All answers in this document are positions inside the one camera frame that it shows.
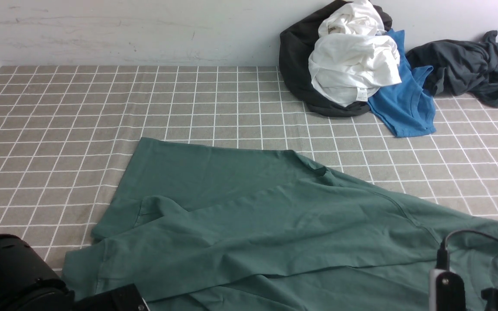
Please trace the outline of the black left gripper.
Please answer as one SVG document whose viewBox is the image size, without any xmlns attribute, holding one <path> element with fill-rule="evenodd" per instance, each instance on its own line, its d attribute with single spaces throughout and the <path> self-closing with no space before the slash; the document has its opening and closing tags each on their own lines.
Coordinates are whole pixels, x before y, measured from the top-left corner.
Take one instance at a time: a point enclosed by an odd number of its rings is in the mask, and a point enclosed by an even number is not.
<svg viewBox="0 0 498 311">
<path fill-rule="evenodd" d="M 74 303 L 75 311 L 148 311 L 149 309 L 134 284 L 99 293 Z"/>
</svg>

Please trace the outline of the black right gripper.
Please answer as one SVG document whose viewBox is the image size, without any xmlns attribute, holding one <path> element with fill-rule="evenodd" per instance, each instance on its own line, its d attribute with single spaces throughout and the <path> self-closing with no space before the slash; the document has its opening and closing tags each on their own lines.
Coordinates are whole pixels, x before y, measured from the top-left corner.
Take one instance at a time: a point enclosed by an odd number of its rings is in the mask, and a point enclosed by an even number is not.
<svg viewBox="0 0 498 311">
<path fill-rule="evenodd" d="M 486 302 L 485 311 L 498 311 L 498 288 L 486 288 L 482 290 L 481 297 Z"/>
</svg>

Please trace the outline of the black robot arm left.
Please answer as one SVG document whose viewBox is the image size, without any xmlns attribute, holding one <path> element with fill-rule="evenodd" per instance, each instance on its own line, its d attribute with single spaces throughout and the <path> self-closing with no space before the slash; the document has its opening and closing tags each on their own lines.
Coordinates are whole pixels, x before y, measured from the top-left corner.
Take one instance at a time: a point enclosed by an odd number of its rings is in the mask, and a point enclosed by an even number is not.
<svg viewBox="0 0 498 311">
<path fill-rule="evenodd" d="M 0 234 L 0 311 L 147 311 L 135 285 L 75 299 L 75 293 L 21 238 Z"/>
</svg>

